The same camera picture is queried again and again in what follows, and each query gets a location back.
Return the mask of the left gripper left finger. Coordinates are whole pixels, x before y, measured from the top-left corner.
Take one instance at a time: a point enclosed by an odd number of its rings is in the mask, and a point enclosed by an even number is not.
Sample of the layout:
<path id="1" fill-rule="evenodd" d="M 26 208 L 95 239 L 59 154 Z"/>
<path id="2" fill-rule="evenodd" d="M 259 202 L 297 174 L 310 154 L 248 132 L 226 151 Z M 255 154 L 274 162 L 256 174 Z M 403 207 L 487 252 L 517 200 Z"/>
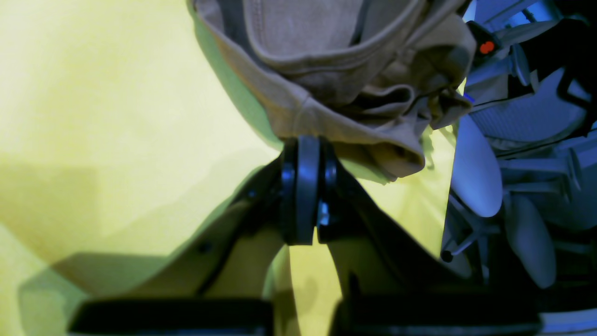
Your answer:
<path id="1" fill-rule="evenodd" d="M 173 262 L 125 295 L 83 304 L 70 333 L 274 334 L 267 272 L 285 244 L 311 244 L 319 168 L 318 138 L 287 140 Z"/>

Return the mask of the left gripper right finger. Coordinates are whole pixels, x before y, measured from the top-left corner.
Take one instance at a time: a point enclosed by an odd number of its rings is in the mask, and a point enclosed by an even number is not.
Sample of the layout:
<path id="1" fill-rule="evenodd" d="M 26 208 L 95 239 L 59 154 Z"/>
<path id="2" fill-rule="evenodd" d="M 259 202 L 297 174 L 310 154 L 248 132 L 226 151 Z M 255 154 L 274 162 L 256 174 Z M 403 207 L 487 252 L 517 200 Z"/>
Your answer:
<path id="1" fill-rule="evenodd" d="M 342 299 L 331 334 L 537 334 L 527 296 L 494 292 L 431 256 L 377 206 L 320 143 L 318 240 L 327 245 Z"/>

